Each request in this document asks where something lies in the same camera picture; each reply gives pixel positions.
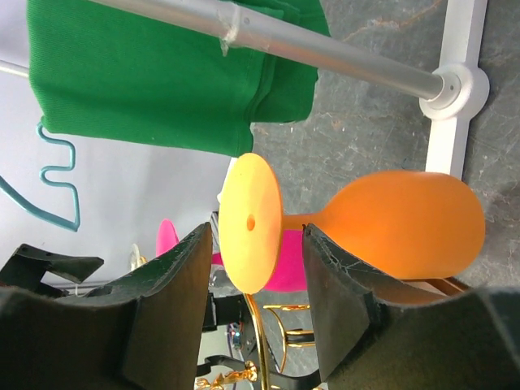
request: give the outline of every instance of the teal hanger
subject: teal hanger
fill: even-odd
[[[43,133],[43,124],[40,122],[37,125],[37,134],[40,136],[40,138],[48,142],[50,144],[55,145],[62,145],[67,146],[70,154],[69,154],[69,165],[66,167],[57,167],[54,165],[49,165],[47,167],[43,167],[40,170],[40,180],[51,187],[62,187],[66,189],[70,189],[72,191],[72,200],[74,201],[74,212],[75,217],[74,221],[69,221],[68,219],[65,219],[63,217],[60,217],[56,214],[52,214],[48,211],[42,210],[39,207],[36,207],[33,205],[30,201],[25,199],[18,191],[16,191],[9,183],[7,183],[4,178],[0,175],[0,189],[3,190],[4,193],[7,194],[8,197],[10,197],[13,201],[18,203],[19,206],[21,206],[24,210],[26,210],[29,214],[34,215],[35,217],[39,219],[43,219],[44,221],[48,223],[52,223],[56,226],[60,226],[61,228],[71,230],[73,232],[77,232],[78,228],[80,227],[81,220],[80,220],[80,201],[78,198],[78,190],[74,186],[74,184],[71,183],[64,183],[61,181],[52,181],[47,179],[46,174],[47,172],[51,171],[60,171],[60,172],[69,172],[74,169],[76,166],[76,148],[74,145],[65,140],[57,140],[55,138],[50,138],[46,136]]]

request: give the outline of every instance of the small hole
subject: small hole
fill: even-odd
[[[247,230],[249,230],[250,232],[253,231],[254,225],[256,225],[256,222],[254,220],[254,217],[250,215],[249,217],[247,217]]]

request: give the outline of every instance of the metal rod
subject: metal rod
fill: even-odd
[[[9,73],[10,75],[29,77],[29,70],[26,67],[21,67],[15,63],[9,63],[0,59],[0,72]]]
[[[299,63],[352,76],[430,100],[443,87],[438,75],[335,41],[282,20],[219,0],[90,0],[219,37]]]
[[[254,333],[257,338],[258,361],[260,362],[260,381],[262,390],[271,390],[269,366],[267,365],[267,339],[263,329],[262,315],[252,295],[244,294],[245,301],[253,319]]]
[[[283,374],[284,373],[284,370],[285,370],[285,364],[287,363],[287,331],[285,331],[285,326],[284,326],[284,323],[282,322],[282,319],[280,318],[280,316],[271,308],[267,308],[267,310],[269,310],[274,316],[275,316],[275,320],[276,322],[278,323],[278,328],[279,328],[279,331],[282,333],[282,364],[280,364],[279,366],[279,372],[280,374]]]

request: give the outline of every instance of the yellow disc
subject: yellow disc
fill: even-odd
[[[269,164],[256,154],[240,156],[222,191],[219,239],[227,275],[243,293],[260,291],[275,271],[282,214],[280,186]]]

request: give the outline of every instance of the silver pole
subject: silver pole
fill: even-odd
[[[26,67],[21,67],[15,63],[9,63],[0,59],[0,72],[9,73],[11,75],[20,77],[29,77],[29,70]]]
[[[388,58],[367,53],[304,28],[219,0],[91,0],[219,37],[299,63],[365,80],[430,100],[443,80]]]

